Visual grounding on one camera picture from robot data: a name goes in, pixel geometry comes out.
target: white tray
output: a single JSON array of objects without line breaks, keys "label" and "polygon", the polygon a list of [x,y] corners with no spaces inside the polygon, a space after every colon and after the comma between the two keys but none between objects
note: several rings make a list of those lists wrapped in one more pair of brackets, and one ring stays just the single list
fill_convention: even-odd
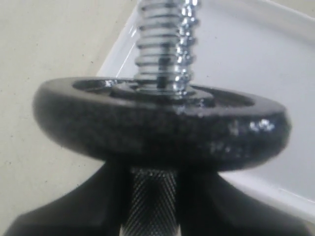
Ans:
[{"label": "white tray", "polygon": [[[252,197],[315,222],[315,20],[266,0],[204,0],[195,84],[262,95],[289,109],[288,148],[269,163],[221,173]],[[98,76],[132,77],[134,11]]]}]

